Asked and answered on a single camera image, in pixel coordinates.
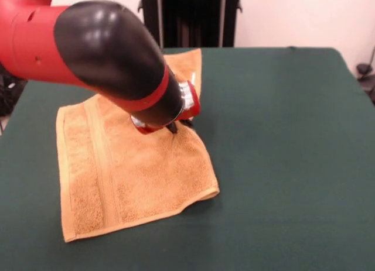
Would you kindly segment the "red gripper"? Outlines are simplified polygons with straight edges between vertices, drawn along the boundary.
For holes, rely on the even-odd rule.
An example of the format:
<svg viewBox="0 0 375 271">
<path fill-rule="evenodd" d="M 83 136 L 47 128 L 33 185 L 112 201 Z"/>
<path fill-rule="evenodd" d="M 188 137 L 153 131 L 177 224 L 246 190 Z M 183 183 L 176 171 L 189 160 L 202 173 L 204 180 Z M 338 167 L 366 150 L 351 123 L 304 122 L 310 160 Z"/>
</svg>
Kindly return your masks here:
<svg viewBox="0 0 375 271">
<path fill-rule="evenodd" d="M 179 121 L 184 126 L 193 126 L 192 118 L 200 112 L 200 101 L 195 90 L 195 86 L 189 81 L 178 83 L 179 99 L 182 101 L 182 107 L 179 110 L 178 116 L 162 126 L 152 126 L 145 124 L 134 116 L 130 116 L 131 122 L 136 129 L 142 134 L 149 134 L 158 131 L 162 128 L 167 128 L 172 134 L 177 134 L 178 128 L 176 122 Z"/>
</svg>

